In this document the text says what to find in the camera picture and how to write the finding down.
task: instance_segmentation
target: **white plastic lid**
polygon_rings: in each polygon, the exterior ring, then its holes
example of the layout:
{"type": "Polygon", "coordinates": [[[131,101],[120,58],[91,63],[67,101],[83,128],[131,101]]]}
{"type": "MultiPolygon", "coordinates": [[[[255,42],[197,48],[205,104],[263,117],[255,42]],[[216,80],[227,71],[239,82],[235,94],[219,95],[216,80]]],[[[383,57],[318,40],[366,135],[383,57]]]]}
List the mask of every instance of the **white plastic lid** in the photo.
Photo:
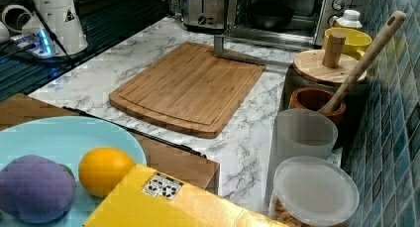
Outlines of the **white plastic lid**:
{"type": "Polygon", "coordinates": [[[274,194],[290,215],[315,226],[342,223],[359,205],[352,179],[334,165],[312,157],[295,157],[279,165],[274,194]]]}
{"type": "Polygon", "coordinates": [[[344,15],[343,15],[344,18],[351,21],[358,21],[360,16],[361,16],[361,13],[355,10],[346,10],[344,11],[344,15]]]}
{"type": "Polygon", "coordinates": [[[337,19],[337,23],[342,27],[359,29],[362,27],[362,23],[359,21],[360,12],[355,10],[344,11],[343,17],[337,19]]]}

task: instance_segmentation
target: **toaster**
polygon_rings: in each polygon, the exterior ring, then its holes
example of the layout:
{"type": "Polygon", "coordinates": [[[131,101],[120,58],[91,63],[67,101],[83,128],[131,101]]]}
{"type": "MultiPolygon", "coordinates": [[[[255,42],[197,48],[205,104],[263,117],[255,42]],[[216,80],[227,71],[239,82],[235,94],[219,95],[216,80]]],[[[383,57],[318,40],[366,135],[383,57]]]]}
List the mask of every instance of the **toaster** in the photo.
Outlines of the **toaster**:
{"type": "Polygon", "coordinates": [[[228,0],[184,0],[183,24],[187,29],[226,29],[228,0]]]}

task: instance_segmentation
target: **purple ball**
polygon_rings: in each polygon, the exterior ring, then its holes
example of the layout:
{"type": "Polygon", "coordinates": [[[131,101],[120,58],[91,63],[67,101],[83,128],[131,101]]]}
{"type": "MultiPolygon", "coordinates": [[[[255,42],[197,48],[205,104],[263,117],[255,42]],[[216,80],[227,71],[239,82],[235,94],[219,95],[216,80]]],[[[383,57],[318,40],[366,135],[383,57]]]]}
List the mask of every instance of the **purple ball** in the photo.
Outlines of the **purple ball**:
{"type": "Polygon", "coordinates": [[[76,182],[61,165],[23,156],[0,171],[0,210],[28,223],[62,216],[74,199],[76,182]]]}

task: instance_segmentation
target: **yellow fruit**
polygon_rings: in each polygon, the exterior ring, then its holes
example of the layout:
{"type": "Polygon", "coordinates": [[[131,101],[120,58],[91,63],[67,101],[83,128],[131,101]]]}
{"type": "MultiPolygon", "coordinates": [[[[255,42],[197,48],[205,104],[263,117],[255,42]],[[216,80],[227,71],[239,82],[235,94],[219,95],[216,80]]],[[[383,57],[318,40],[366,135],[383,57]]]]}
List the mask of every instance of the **yellow fruit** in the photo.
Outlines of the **yellow fruit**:
{"type": "Polygon", "coordinates": [[[84,155],[78,167],[80,183],[92,195],[105,197],[135,166],[121,150],[101,147],[84,155]]]}

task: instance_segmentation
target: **blue tile backsplash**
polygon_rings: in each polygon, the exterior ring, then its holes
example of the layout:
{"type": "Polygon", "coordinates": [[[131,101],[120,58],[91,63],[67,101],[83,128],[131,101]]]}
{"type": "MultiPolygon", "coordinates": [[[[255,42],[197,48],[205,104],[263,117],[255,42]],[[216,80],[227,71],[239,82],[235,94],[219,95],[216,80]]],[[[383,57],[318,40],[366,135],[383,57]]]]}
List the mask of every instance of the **blue tile backsplash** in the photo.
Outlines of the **blue tile backsplash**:
{"type": "Polygon", "coordinates": [[[348,226],[420,226],[420,0],[370,0],[364,32],[390,15],[406,21],[367,70],[362,122],[343,157],[360,205],[348,226]]]}

